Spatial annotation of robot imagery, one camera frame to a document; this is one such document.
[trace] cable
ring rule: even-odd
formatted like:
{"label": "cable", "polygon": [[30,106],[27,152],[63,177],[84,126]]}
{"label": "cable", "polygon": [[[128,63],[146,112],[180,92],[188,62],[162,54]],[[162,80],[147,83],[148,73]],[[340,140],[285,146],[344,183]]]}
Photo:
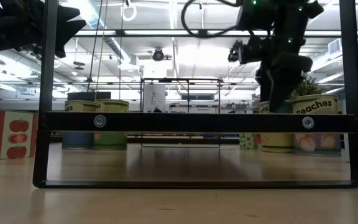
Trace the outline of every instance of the cable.
{"label": "cable", "polygon": [[98,39],[98,31],[99,31],[99,25],[100,25],[100,16],[102,14],[102,7],[100,6],[99,9],[99,16],[98,16],[98,26],[96,28],[96,35],[94,37],[94,42],[93,42],[93,50],[92,50],[92,59],[91,59],[91,70],[89,72],[89,80],[88,80],[88,89],[86,90],[86,92],[90,91],[90,85],[91,85],[91,81],[92,81],[92,69],[93,69],[93,58],[94,58],[94,50],[96,48],[96,40]]}
{"label": "cable", "polygon": [[[196,37],[196,38],[202,38],[202,39],[208,39],[208,38],[214,38],[214,37],[219,37],[220,35],[224,34],[224,33],[227,33],[231,30],[235,30],[237,28],[237,25],[236,26],[230,26],[228,27],[227,29],[224,29],[220,32],[217,32],[215,34],[212,34],[212,35],[209,35],[209,36],[200,36],[199,34],[195,34],[193,33],[189,27],[187,26],[186,24],[186,20],[185,20],[185,15],[186,15],[186,11],[187,11],[187,8],[189,8],[189,6],[195,2],[196,0],[189,0],[188,2],[186,2],[186,4],[183,6],[183,9],[181,11],[181,14],[180,14],[180,20],[181,20],[181,23],[182,23],[182,26],[183,28],[185,28],[185,30],[187,31],[187,33],[189,33],[190,35],[192,35],[193,37]],[[226,0],[217,0],[218,2],[221,2],[225,5],[228,5],[228,6],[231,6],[231,7],[240,7],[242,6],[242,2],[241,1],[237,1],[236,3],[232,3],[232,2],[229,2],[229,1],[226,1]]]}
{"label": "cable", "polygon": [[[109,6],[109,0],[106,1],[106,11],[104,12],[104,21],[107,21],[107,8],[108,8],[108,6]],[[106,29],[103,29],[102,40],[104,39],[104,32],[105,31],[106,31]],[[96,88],[94,90],[94,101],[96,101],[96,95],[98,94],[100,66],[102,64],[102,56],[103,56],[103,44],[104,44],[104,41],[102,41],[102,44],[100,46],[100,59],[99,59],[98,77],[96,79]]]}
{"label": "cable", "polygon": [[[122,0],[122,8],[124,8],[124,1],[125,0]],[[122,28],[124,28],[124,18],[121,17],[121,30]],[[119,62],[119,73],[118,73],[118,80],[119,80],[119,83],[118,83],[118,100],[121,100],[121,57],[122,57],[122,37],[120,37],[119,39],[119,58],[118,58],[118,62]]]}

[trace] can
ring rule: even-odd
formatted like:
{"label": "can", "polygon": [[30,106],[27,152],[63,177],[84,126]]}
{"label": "can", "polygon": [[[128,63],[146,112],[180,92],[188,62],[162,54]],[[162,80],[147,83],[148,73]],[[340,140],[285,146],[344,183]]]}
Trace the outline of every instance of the can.
{"label": "can", "polygon": [[[295,114],[338,114],[336,95],[307,95],[293,100]],[[341,140],[333,133],[297,133],[295,153],[314,156],[340,156]]]}
{"label": "can", "polygon": [[[105,113],[125,113],[129,102],[124,100],[96,100],[96,111]],[[124,132],[96,132],[94,134],[96,149],[126,150],[127,134]]]}
{"label": "can", "polygon": [[[65,102],[66,112],[95,112],[96,105],[92,101],[68,100]],[[62,149],[93,148],[93,133],[63,133]]]}
{"label": "can", "polygon": [[241,133],[240,149],[260,149],[260,134],[257,133]]}
{"label": "can", "polygon": [[[267,114],[272,113],[269,110],[269,102],[261,102],[259,104],[259,113]],[[281,107],[275,112],[278,114],[291,114],[292,102],[286,100]],[[294,142],[293,134],[288,133],[262,133],[262,150],[265,152],[293,152]]]}

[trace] ceiling light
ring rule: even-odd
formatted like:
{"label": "ceiling light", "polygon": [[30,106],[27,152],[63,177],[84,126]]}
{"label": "ceiling light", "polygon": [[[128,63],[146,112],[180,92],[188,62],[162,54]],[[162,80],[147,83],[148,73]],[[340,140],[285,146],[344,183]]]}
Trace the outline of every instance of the ceiling light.
{"label": "ceiling light", "polygon": [[333,90],[329,90],[329,91],[325,92],[324,94],[335,93],[335,92],[337,92],[337,91],[339,91],[339,90],[342,90],[342,89],[343,89],[343,87],[342,87],[342,88],[333,89]]}
{"label": "ceiling light", "polygon": [[[218,32],[222,32],[222,30],[209,30],[207,32],[207,34],[216,34]],[[254,34],[255,35],[267,35],[267,31],[255,30]],[[250,36],[250,33],[248,31],[232,30],[232,31],[228,31],[222,35]]]}
{"label": "ceiling light", "polygon": [[119,82],[117,77],[92,77],[92,80],[97,80],[99,82]]}
{"label": "ceiling light", "polygon": [[4,85],[4,84],[0,84],[0,89],[9,90],[9,91],[16,91],[15,88],[13,88],[11,86],[8,86],[8,85]]}
{"label": "ceiling light", "polygon": [[185,30],[125,30],[127,35],[188,35]]}
{"label": "ceiling light", "polygon": [[138,65],[133,65],[130,63],[122,63],[117,66],[120,70],[134,70],[139,71],[140,67]]}
{"label": "ceiling light", "polygon": [[76,36],[96,36],[96,35],[103,35],[103,32],[104,32],[104,35],[105,36],[109,36],[109,35],[116,35],[116,31],[114,30],[80,30],[77,32]]}
{"label": "ceiling light", "polygon": [[331,75],[331,76],[328,76],[320,81],[318,81],[317,83],[325,83],[325,82],[329,82],[329,81],[332,81],[338,77],[341,77],[343,76],[343,73],[342,74],[336,74],[336,75]]}
{"label": "ceiling light", "polygon": [[66,93],[60,93],[59,91],[52,91],[52,96],[54,98],[67,98],[67,94]]}
{"label": "ceiling light", "polygon": [[1,54],[0,54],[0,60],[5,62],[5,65],[0,65],[1,70],[5,70],[9,73],[13,73],[17,77],[22,77],[22,78],[28,78],[32,76],[33,70],[30,67],[20,62],[16,62],[15,60],[3,56]]}

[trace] metal frame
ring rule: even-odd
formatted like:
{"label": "metal frame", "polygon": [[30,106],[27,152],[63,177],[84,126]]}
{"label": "metal frame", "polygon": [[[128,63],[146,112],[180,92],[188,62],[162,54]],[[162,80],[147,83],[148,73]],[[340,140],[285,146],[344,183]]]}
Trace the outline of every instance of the metal frame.
{"label": "metal frame", "polygon": [[[193,32],[199,33],[200,37],[208,38],[211,37],[213,33],[222,31],[218,29],[197,29],[192,30]],[[255,32],[255,35],[260,37],[266,37],[266,31],[258,31]],[[306,30],[305,38],[341,38],[340,30]],[[189,33],[185,30],[179,29],[106,29],[103,33],[102,30],[96,32],[96,30],[81,30],[75,35],[75,37],[191,37]],[[251,35],[247,31],[229,31],[225,33],[222,37],[251,37]]]}
{"label": "metal frame", "polygon": [[[52,110],[53,60],[55,49],[57,0],[45,0],[42,52],[42,76],[37,131],[37,151],[33,184],[41,188],[142,188],[142,189],[327,189],[358,187],[358,49],[356,5],[354,0],[340,1],[341,34],[346,92],[346,110],[351,115],[312,114],[153,114],[153,113],[55,113]],[[107,121],[97,128],[104,116]],[[303,120],[313,119],[306,128]],[[313,132],[349,133],[350,180],[266,181],[266,182],[101,182],[47,180],[49,131],[139,131],[174,132]]]}
{"label": "metal frame", "polygon": [[[179,81],[186,82],[187,83],[187,113],[188,114],[190,114],[190,83],[191,83],[191,81],[216,82],[216,84],[218,85],[218,113],[219,114],[221,113],[221,83],[223,82],[221,79],[218,79],[218,78],[141,78],[140,79],[140,112],[143,112],[143,109],[144,109],[143,99],[144,99],[144,89],[145,89],[146,81],[150,81],[150,84],[152,84],[153,81],[157,81],[158,83],[167,83],[167,84],[172,84],[172,82],[176,82],[175,84],[177,84],[177,85],[182,85],[181,83],[179,83]],[[144,141],[145,139],[143,137],[144,137],[144,135],[143,135],[143,133],[141,133],[140,134],[140,146],[141,147],[159,147],[154,144],[166,144],[166,143],[159,143],[159,141],[166,142],[163,139],[154,139],[155,141],[153,143],[150,143],[151,141],[145,142]],[[179,144],[194,144],[192,142],[207,144],[208,142],[212,142],[212,141],[183,141],[183,142],[181,142],[178,140],[179,139],[176,139],[176,141],[172,141],[173,144],[177,144],[177,146],[172,146],[172,147],[183,147],[183,148],[191,148],[191,147],[193,147],[193,148],[194,147],[195,148],[206,148],[206,147],[220,148],[221,147],[221,135],[220,134],[218,134],[218,146],[217,147],[213,147],[213,146],[183,146],[183,145],[179,145]]]}

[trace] camera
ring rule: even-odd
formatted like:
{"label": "camera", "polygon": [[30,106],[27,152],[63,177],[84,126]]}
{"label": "camera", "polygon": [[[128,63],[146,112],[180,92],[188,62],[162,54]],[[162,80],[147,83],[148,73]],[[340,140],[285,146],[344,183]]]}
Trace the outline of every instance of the camera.
{"label": "camera", "polygon": [[160,61],[164,60],[164,53],[162,52],[162,49],[154,50],[153,60],[156,62],[160,62]]}

